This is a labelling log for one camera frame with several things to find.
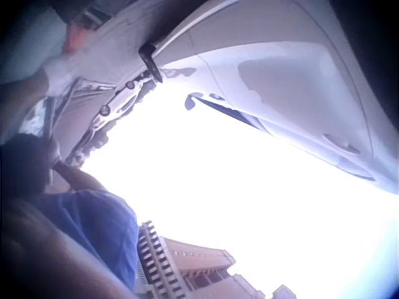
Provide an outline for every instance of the dark hair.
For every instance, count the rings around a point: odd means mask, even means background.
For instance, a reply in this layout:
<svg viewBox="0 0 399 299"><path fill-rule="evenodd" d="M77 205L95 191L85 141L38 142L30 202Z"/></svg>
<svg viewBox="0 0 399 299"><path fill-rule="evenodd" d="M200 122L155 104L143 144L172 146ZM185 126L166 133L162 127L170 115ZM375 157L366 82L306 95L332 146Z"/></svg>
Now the dark hair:
<svg viewBox="0 0 399 299"><path fill-rule="evenodd" d="M50 166L41 138L18 134L0 149L0 195L2 199L44 192Z"/></svg>

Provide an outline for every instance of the building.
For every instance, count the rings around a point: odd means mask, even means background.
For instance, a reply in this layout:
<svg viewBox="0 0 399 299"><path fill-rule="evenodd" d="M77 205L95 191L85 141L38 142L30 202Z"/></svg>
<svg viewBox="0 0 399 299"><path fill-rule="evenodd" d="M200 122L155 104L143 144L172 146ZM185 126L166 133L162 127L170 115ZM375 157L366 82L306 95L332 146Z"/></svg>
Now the building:
<svg viewBox="0 0 399 299"><path fill-rule="evenodd" d="M285 285L281 285L273 292L272 299L297 299L297 297L293 291L291 291Z"/></svg>
<svg viewBox="0 0 399 299"><path fill-rule="evenodd" d="M157 235L151 221L140 227L134 292L155 299L264 299L241 275L230 275L235 259L225 250Z"/></svg>

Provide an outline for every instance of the blue shirt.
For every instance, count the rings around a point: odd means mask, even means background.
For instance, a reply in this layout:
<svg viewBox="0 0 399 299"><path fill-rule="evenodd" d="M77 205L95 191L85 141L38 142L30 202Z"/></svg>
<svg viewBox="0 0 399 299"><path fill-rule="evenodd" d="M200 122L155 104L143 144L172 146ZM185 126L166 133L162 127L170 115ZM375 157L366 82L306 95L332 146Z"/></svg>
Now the blue shirt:
<svg viewBox="0 0 399 299"><path fill-rule="evenodd" d="M31 203L133 289L138 224L123 199L106 191L79 191L43 194Z"/></svg>

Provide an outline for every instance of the door handle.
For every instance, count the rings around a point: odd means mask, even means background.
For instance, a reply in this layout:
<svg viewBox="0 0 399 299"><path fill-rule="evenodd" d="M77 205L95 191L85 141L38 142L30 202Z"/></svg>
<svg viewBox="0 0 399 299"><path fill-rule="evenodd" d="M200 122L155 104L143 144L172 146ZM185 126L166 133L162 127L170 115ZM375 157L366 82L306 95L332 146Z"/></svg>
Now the door handle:
<svg viewBox="0 0 399 299"><path fill-rule="evenodd" d="M322 137L326 142L348 154L360 154L359 150L350 145L344 138L330 134L323 134Z"/></svg>

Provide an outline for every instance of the bright sky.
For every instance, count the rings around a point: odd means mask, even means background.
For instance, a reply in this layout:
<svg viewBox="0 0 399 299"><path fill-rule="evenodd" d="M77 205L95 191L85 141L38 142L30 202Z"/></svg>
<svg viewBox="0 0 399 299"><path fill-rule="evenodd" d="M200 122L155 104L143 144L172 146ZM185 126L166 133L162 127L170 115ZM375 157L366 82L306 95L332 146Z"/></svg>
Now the bright sky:
<svg viewBox="0 0 399 299"><path fill-rule="evenodd" d="M298 299L386 298L399 198L184 100L159 86L83 170L160 235L229 251L266 298L282 283Z"/></svg>

